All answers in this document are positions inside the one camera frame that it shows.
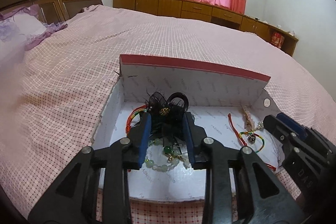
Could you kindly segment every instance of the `pillow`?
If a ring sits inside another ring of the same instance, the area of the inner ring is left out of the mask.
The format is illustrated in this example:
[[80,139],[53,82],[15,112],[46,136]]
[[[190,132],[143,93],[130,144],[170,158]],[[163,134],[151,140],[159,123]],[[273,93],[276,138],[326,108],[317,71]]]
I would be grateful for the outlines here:
[[16,42],[24,45],[25,50],[31,50],[54,32],[67,27],[67,24],[46,24],[38,21],[38,5],[20,7],[0,14],[0,40],[4,43]]

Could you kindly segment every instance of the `metal screw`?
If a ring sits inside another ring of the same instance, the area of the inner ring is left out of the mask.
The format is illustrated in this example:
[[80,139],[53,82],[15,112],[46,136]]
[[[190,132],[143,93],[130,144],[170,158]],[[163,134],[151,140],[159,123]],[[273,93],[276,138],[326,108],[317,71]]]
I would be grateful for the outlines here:
[[213,144],[213,138],[206,137],[204,138],[203,142],[206,144]]
[[247,147],[247,146],[244,146],[244,147],[242,148],[242,151],[243,151],[243,153],[245,153],[245,154],[251,154],[251,153],[252,153],[252,149],[249,148],[249,147]]
[[85,146],[85,147],[82,148],[81,152],[83,154],[88,154],[88,153],[91,152],[91,150],[92,150],[92,148],[90,146]]
[[130,139],[129,138],[122,138],[122,139],[120,139],[120,143],[121,144],[129,144],[130,143]]

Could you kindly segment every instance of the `bed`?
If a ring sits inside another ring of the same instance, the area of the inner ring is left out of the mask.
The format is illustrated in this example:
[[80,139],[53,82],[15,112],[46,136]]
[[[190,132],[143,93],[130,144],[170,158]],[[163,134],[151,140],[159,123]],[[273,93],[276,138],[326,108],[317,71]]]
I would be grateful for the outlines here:
[[[41,21],[66,20],[68,27],[26,52],[18,111],[28,139],[28,163],[16,168],[6,155],[0,161],[0,184],[25,218],[77,152],[93,144],[118,80],[120,54],[178,57],[270,75],[265,90],[278,108],[336,143],[336,103],[331,96],[293,58],[257,36],[197,20],[114,9],[101,5],[101,0],[0,0],[5,12],[31,4],[41,7]],[[297,198],[300,191],[288,174],[282,171],[278,178]],[[131,206],[135,223],[202,219],[202,201],[132,200]]]

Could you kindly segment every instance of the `round black charm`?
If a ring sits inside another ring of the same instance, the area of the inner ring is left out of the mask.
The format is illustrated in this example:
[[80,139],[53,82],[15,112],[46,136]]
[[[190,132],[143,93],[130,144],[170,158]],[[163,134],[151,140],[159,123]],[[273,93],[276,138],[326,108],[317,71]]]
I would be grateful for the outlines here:
[[255,143],[256,136],[254,134],[251,134],[247,139],[250,143]]

